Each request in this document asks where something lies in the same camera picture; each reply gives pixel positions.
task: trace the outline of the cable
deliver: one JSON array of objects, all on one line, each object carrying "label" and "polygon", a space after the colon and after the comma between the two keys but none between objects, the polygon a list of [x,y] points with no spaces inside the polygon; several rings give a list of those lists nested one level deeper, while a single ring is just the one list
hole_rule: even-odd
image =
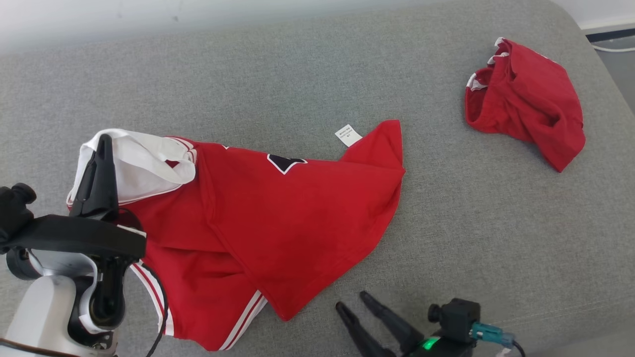
[{"label": "cable", "polygon": [[633,52],[633,51],[635,51],[635,47],[631,47],[631,48],[606,48],[606,47],[599,47],[599,46],[596,46],[594,44],[592,44],[591,47],[593,47],[594,49],[596,49],[598,51],[613,52],[613,53],[622,53],[622,52]]},{"label": "cable", "polygon": [[514,341],[514,347],[516,347],[518,352],[520,352],[521,357],[526,357],[525,356],[525,350],[520,346],[520,344],[518,342]]},{"label": "cable", "polygon": [[161,322],[161,328],[159,329],[159,334],[157,335],[157,338],[154,340],[154,343],[152,344],[150,351],[148,351],[148,354],[145,355],[145,357],[150,357],[154,353],[154,350],[157,349],[157,346],[159,345],[159,341],[161,341],[161,337],[165,333],[165,327],[168,324],[168,296],[165,294],[165,289],[163,288],[163,285],[161,284],[161,280],[159,280],[159,277],[157,276],[157,274],[152,269],[150,269],[149,266],[143,263],[141,264],[141,266],[144,269],[147,269],[150,272],[150,274],[155,279],[157,279],[157,283],[159,283],[159,288],[161,289],[163,293],[163,321]]},{"label": "cable", "polygon": [[47,357],[78,357],[74,354],[68,354],[63,352],[51,351],[50,349],[44,349],[39,347],[28,346],[15,341],[9,341],[7,339],[0,339],[0,346],[16,349],[17,351],[33,353],[37,356]]}]

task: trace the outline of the white label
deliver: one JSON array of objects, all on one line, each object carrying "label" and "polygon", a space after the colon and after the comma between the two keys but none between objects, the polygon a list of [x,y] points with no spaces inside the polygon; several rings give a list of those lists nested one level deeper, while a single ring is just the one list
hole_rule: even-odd
[{"label": "white label", "polygon": [[350,147],[352,144],[361,139],[361,135],[358,134],[355,129],[351,127],[351,125],[346,125],[342,129],[339,129],[335,135],[340,138],[340,140],[344,143],[344,145]]}]

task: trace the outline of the couch cushion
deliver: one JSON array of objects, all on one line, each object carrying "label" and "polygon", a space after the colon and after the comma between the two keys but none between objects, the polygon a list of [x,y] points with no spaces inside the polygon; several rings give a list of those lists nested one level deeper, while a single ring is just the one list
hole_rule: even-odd
[{"label": "couch cushion", "polygon": [[[587,143],[558,174],[536,148],[464,121],[465,83],[504,36],[557,61],[584,112]],[[357,356],[334,306],[377,338],[366,289],[426,334],[427,306],[483,306],[529,352],[635,318],[635,118],[575,22],[544,0],[479,0],[162,36],[0,59],[0,182],[26,182],[33,210],[65,213],[78,149],[98,130],[338,159],[333,135],[398,118],[402,200],[377,249],[283,323],[267,307],[220,356]],[[27,284],[0,271],[4,330]],[[141,283],[126,282],[120,355],[156,333]],[[394,342],[389,344],[396,350]],[[475,356],[492,356],[481,344]],[[206,356],[166,337],[156,356]]]}]

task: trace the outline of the black logo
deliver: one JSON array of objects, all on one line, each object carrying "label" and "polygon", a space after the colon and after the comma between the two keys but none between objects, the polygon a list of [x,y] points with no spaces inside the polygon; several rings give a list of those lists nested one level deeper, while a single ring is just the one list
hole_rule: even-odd
[{"label": "black logo", "polygon": [[271,154],[267,155],[267,160],[269,160],[269,162],[272,163],[283,175],[286,175],[286,173],[289,172],[295,164],[307,163],[307,161],[303,159],[287,159],[282,156]]}]

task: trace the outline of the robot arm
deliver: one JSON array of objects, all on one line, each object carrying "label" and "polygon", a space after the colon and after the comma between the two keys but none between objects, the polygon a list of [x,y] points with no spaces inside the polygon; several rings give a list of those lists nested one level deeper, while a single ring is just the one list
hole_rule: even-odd
[{"label": "robot arm", "polygon": [[117,203],[112,140],[86,165],[70,215],[34,218],[27,185],[0,187],[0,253],[35,280],[0,339],[2,356],[114,356],[126,304],[126,269],[145,255],[145,233]]}]

